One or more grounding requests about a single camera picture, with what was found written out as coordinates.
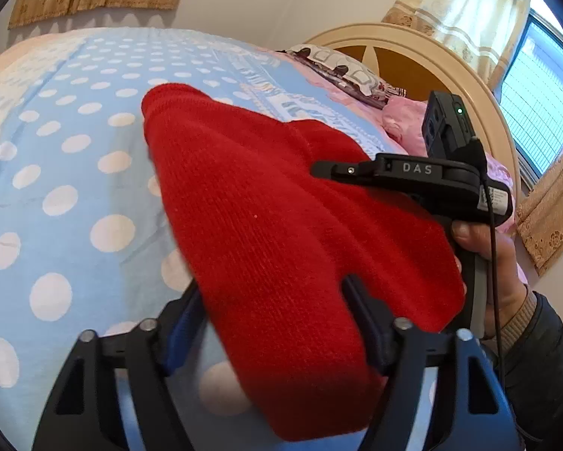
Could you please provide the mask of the dark jacket right forearm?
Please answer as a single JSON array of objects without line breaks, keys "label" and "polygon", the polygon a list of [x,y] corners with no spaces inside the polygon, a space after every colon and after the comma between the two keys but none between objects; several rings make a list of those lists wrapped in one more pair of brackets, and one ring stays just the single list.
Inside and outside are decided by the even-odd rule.
[{"label": "dark jacket right forearm", "polygon": [[485,345],[504,358],[505,394],[528,450],[563,450],[563,322],[543,295],[513,277],[498,283],[502,344],[493,313]]}]

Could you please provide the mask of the right hand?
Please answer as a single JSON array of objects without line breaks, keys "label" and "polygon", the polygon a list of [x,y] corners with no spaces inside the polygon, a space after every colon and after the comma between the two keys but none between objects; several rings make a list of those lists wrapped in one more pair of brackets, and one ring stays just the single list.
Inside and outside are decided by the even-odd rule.
[{"label": "right hand", "polygon": [[519,277],[514,241],[484,224],[454,222],[452,232],[460,247],[478,254],[496,271],[487,296],[483,339],[494,353],[506,355],[524,334],[537,306],[536,296]]}]

